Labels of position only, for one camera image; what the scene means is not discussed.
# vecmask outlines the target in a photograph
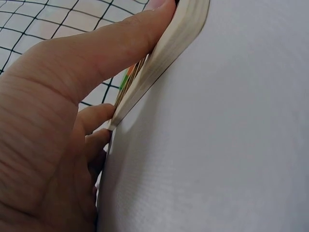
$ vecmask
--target paper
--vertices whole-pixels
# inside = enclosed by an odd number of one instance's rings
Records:
[[[148,0],[0,0],[0,73],[33,45],[121,21]],[[81,103],[115,103],[123,73],[103,82]]]

